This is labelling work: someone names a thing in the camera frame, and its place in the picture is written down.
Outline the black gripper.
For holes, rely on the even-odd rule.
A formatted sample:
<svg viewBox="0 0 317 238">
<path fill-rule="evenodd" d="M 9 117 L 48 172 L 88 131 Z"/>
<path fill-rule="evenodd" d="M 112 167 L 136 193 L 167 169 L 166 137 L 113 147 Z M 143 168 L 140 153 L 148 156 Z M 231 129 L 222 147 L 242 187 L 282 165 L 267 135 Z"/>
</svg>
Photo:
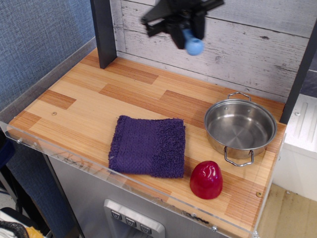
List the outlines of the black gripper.
<svg viewBox="0 0 317 238">
<path fill-rule="evenodd" d="M 184 49 L 185 39 L 177 21 L 189 24 L 194 36 L 205 36 L 205 16 L 208 11 L 224 4 L 222 0 L 160 0 L 141 18 L 148 36 L 168 33 L 178 49 Z"/>
</svg>

